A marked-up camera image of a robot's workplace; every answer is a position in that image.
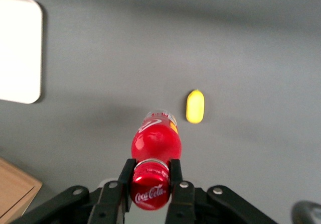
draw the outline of bottle cap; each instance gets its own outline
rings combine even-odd
[[[131,183],[133,202],[145,210],[163,207],[170,197],[169,168],[161,160],[150,158],[139,162]]]

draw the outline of cardboard box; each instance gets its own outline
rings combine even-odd
[[[0,224],[20,217],[42,183],[0,158]]]

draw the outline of gray surface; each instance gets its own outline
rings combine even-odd
[[[44,183],[117,177],[144,115],[178,120],[185,179],[223,184],[279,223],[321,203],[321,0],[36,0],[43,95],[0,101],[0,156]],[[184,118],[200,89],[205,117]],[[163,223],[137,208],[126,223]]]

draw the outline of white panel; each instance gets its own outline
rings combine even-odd
[[[33,0],[0,0],[0,99],[41,94],[42,11]]]

